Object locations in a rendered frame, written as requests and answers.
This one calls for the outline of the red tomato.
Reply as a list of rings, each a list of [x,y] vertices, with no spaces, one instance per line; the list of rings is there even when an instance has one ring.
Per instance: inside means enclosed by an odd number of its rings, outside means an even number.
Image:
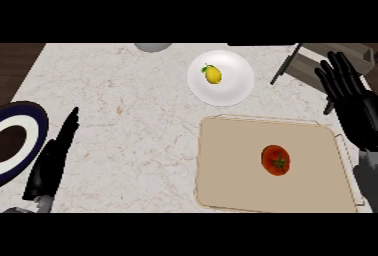
[[[268,145],[261,151],[261,165],[265,171],[274,176],[281,176],[289,171],[289,164],[286,150],[277,145]]]

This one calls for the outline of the grey round object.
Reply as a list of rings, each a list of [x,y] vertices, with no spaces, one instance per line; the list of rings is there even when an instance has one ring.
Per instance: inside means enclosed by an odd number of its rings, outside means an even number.
[[[134,46],[140,51],[154,53],[165,50],[169,47],[169,43],[135,43]]]

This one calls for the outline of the beige tray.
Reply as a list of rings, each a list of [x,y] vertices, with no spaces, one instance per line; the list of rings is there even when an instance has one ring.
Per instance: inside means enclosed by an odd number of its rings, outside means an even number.
[[[354,213],[345,142],[296,121],[206,117],[199,125],[194,195],[200,206],[252,212]]]

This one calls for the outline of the yellow lemon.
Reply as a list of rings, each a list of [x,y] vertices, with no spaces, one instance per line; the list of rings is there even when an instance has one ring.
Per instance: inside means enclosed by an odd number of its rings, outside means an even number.
[[[221,81],[221,72],[213,65],[205,65],[200,69],[206,82],[209,84],[218,84]]]

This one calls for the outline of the white plate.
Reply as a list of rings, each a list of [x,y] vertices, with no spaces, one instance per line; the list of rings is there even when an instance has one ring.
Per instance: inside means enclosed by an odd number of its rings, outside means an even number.
[[[246,99],[253,88],[250,65],[230,51],[208,51],[188,65],[187,84],[202,102],[218,107],[233,106]]]

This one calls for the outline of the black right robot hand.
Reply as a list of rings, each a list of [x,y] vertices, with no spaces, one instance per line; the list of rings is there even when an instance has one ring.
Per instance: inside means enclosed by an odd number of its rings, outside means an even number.
[[[320,61],[314,74],[349,142],[361,151],[378,152],[378,94],[364,88],[342,52],[327,52],[327,61]]]

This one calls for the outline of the navy and white bowl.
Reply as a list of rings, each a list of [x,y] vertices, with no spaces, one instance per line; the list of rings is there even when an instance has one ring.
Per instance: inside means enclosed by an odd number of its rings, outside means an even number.
[[[48,118],[29,101],[0,106],[0,187],[27,167],[44,144]]]

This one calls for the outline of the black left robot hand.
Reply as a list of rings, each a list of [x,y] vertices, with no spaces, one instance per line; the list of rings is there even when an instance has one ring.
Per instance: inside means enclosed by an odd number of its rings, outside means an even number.
[[[54,139],[50,139],[36,157],[21,199],[32,201],[36,197],[54,197],[58,188],[66,154],[78,129],[78,108],[73,108]]]

